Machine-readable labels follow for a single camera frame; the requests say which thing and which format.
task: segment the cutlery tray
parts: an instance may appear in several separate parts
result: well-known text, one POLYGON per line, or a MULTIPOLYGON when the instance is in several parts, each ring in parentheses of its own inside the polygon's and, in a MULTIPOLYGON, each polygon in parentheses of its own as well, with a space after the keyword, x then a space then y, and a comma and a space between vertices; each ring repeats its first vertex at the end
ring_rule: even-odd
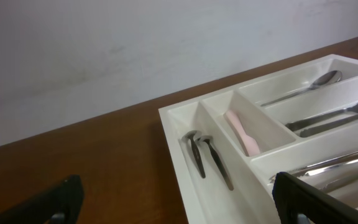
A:
MULTIPOLYGON (((271 176, 358 150, 358 120, 307 138, 299 137, 285 124, 357 102, 358 60, 328 55, 160 108, 189 223, 280 223, 272 198, 271 176), (261 107, 265 102, 307 88, 332 70, 342 72, 341 81, 261 107), (223 115, 227 110, 241 117, 246 133, 257 141, 260 154, 246 156, 223 115), (190 144, 181 140, 191 130, 213 136, 231 177, 233 191, 228 189, 204 145, 198 146, 206 173, 206 178, 201 178, 190 144)), ((324 178, 330 176, 302 180, 318 185, 324 178)), ((358 208, 358 182, 330 195, 358 208)))

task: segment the wood grain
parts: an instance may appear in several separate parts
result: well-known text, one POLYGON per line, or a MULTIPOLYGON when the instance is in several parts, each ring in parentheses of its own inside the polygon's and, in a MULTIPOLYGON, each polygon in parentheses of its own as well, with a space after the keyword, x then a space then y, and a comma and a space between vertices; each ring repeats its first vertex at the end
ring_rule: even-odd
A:
POLYGON ((187 223, 158 109, 328 54, 358 59, 358 38, 0 147, 0 212, 79 174, 78 223, 187 223))

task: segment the spoon bowl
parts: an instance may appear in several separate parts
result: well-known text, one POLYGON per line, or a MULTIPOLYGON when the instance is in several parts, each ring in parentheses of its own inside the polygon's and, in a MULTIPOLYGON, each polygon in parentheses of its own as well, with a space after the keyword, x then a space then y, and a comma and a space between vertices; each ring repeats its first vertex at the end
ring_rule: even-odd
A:
POLYGON ((289 94, 287 96, 283 96, 283 97, 281 97, 279 99, 270 101, 268 103, 264 103, 261 106, 271 105, 271 104, 277 103, 279 101, 286 100, 286 99, 289 99, 289 98, 294 97, 294 96, 298 96, 298 95, 300 95, 302 93, 306 93, 307 91, 310 91, 310 90, 317 90, 318 88, 322 88, 324 86, 328 86, 328 85, 331 85, 333 83, 339 82, 339 81, 341 81, 341 79, 342 79, 342 72, 341 71, 334 70, 334 71, 327 72, 324 75, 320 76, 317 80, 315 80, 308 88, 296 91, 294 93, 291 93, 291 94, 289 94))
POLYGON ((324 86, 331 85, 333 83, 339 82, 342 79, 342 72, 338 70, 330 71, 325 73, 316 79, 309 87, 310 90, 315 90, 324 86))

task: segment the stainless steel cutlery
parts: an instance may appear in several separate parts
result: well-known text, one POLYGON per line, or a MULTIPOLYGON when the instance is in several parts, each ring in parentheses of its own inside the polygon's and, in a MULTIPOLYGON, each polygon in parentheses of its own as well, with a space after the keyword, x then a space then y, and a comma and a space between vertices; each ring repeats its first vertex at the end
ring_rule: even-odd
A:
MULTIPOLYGON (((287 171, 287 173, 295 177, 313 176, 318 175, 329 170, 337 169, 339 167, 354 164, 358 162, 358 151, 352 152, 343 156, 328 159, 326 161, 317 162, 305 167, 287 171)), ((269 178, 270 183, 274 183, 275 175, 269 178)))
POLYGON ((322 88, 324 86, 328 86, 328 85, 331 85, 333 83, 339 82, 339 81, 341 81, 341 79, 342 79, 342 72, 341 71, 335 70, 335 71, 327 72, 324 75, 320 76, 317 80, 315 80, 308 88, 296 91, 294 93, 291 93, 291 94, 289 94, 287 96, 283 96, 283 97, 281 97, 279 99, 270 101, 268 103, 264 103, 261 106, 268 106, 268 105, 271 105, 273 103, 277 103, 279 101, 286 100, 286 99, 289 99, 291 97, 298 96, 300 94, 306 93, 307 91, 317 90, 318 88, 322 88))
POLYGON ((195 142, 195 136, 200 136, 201 132, 197 130, 189 131, 182 137, 182 140, 190 140, 191 150, 193 151, 194 159, 197 163, 198 170, 202 178, 205 178, 205 171, 203 166, 203 161, 201 160, 200 151, 198 150, 197 144, 195 142))
POLYGON ((329 112, 329 113, 317 115, 317 116, 314 116, 314 117, 311 117, 311 118, 302 119, 300 121, 290 122, 290 123, 286 124, 285 126, 287 128, 289 128, 291 131, 297 131, 297 130, 300 130, 300 129, 305 128, 307 126, 310 126, 312 124, 316 124, 316 123, 318 123, 320 121, 325 121, 325 120, 327 120, 329 118, 333 118, 335 116, 338 116, 340 114, 347 113, 347 112, 358 113, 358 103, 356 105, 350 106, 348 108, 343 108, 343 109, 332 111, 332 112, 329 112))
POLYGON ((216 166, 218 167, 220 173, 222 174, 227 187, 229 188, 229 190, 233 190, 234 187, 231 182, 230 176, 227 173, 226 169, 224 168, 224 165, 223 165, 223 162, 219 156, 218 150, 216 149, 216 146, 214 145, 213 137, 212 136, 199 137, 200 135, 201 135, 201 131, 192 130, 192 131, 189 131, 188 133, 186 133, 182 137, 182 141, 187 142, 190 140, 191 151, 193 152, 193 156, 195 158, 195 161, 196 161, 196 164, 197 164, 197 167, 198 167, 201 177, 205 178, 206 174, 204 171, 203 161, 201 160, 201 155, 200 155, 200 151, 198 149, 197 144, 200 144, 201 142, 205 142, 209 147, 209 151, 211 152, 212 158, 213 158, 216 166))
POLYGON ((316 127, 313 127, 313 128, 308 128, 308 129, 302 130, 301 133, 299 134, 299 136, 301 136, 303 138, 306 138, 306 137, 312 136, 314 134, 322 133, 323 131, 327 131, 327 130, 330 130, 332 128, 342 126, 344 124, 350 123, 350 122, 355 121, 355 120, 358 120, 358 114, 350 116, 348 118, 340 119, 340 120, 333 121, 333 122, 330 122, 330 123, 327 123, 327 124, 322 124, 320 126, 316 126, 316 127))
POLYGON ((340 189, 341 187, 349 185, 357 180, 358 180, 358 172, 355 172, 351 175, 347 175, 345 177, 336 179, 336 180, 326 184, 324 187, 321 187, 319 190, 321 190, 325 193, 332 192, 336 189, 340 189))
POLYGON ((218 154, 218 150, 216 149, 216 146, 214 145, 213 142, 213 137, 212 136, 201 136, 200 138, 197 139, 198 142, 205 142, 208 147, 209 147, 209 151, 211 152, 211 156, 214 159, 219 171, 221 172, 224 181, 226 182, 227 187, 229 188, 229 190, 233 190, 233 184, 230 180, 229 175, 227 174, 224 165, 222 163, 222 160, 219 157, 218 154))

